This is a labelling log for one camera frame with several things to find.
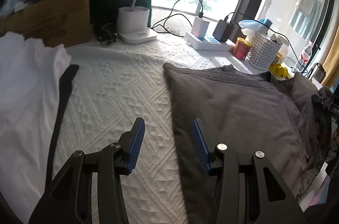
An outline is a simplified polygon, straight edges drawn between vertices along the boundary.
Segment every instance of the folded gray garment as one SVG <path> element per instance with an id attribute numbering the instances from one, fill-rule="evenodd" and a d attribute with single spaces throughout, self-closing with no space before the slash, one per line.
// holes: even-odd
<path id="1" fill-rule="evenodd" d="M 301 198 L 330 146 L 331 115 L 311 102 L 313 94 L 332 100 L 327 88 L 318 91 L 299 73 L 278 81 L 270 72 L 249 75 L 232 65 L 190 70 L 165 63 L 164 72 L 189 223 L 207 223 L 216 182 L 200 168 L 191 131 L 194 118 L 239 153 L 263 151 Z"/>

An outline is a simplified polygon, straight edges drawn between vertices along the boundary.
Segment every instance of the metal screw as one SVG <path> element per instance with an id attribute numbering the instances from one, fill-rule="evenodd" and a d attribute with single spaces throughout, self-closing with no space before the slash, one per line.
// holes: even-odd
<path id="1" fill-rule="evenodd" d="M 77 150 L 73 152 L 73 156 L 74 157 L 80 157 L 82 155 L 82 151 L 81 150 Z"/>
<path id="2" fill-rule="evenodd" d="M 257 151 L 255 153 L 255 155 L 258 157 L 258 158 L 264 158 L 265 157 L 265 153 L 263 153 L 262 151 Z"/>
<path id="3" fill-rule="evenodd" d="M 226 150 L 227 149 L 227 145 L 225 145 L 225 144 L 218 144 L 217 148 L 220 149 L 220 150 Z"/>
<path id="4" fill-rule="evenodd" d="M 110 148 L 111 149 L 118 149 L 119 147 L 120 147 L 119 143 L 112 143 L 112 144 L 110 144 Z"/>

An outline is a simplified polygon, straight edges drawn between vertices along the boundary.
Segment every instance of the white perforated basket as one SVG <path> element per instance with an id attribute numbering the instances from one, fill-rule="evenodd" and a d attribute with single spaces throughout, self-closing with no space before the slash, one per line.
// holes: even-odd
<path id="1" fill-rule="evenodd" d="M 274 61 L 281 45 L 271 41 L 270 37 L 256 32 L 252 38 L 246 38 L 252 43 L 252 48 L 247 55 L 250 64 L 257 69 L 267 70 Z"/>

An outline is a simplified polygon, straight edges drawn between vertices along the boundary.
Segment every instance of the person's hand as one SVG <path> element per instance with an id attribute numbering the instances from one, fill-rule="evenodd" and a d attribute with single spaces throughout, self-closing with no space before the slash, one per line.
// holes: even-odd
<path id="1" fill-rule="evenodd" d="M 338 133 L 338 129 L 336 129 L 333 134 L 332 134 L 332 139 L 335 140 L 337 142 L 337 145 L 339 145 L 339 133 Z"/>

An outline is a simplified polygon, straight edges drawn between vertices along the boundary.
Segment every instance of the cardboard box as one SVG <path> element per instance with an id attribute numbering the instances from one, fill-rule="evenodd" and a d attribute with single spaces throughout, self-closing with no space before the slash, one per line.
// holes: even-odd
<path id="1" fill-rule="evenodd" d="M 43 0 L 0 20 L 0 36 L 7 32 L 25 39 L 42 38 L 45 46 L 65 47 L 90 41 L 89 0 Z"/>

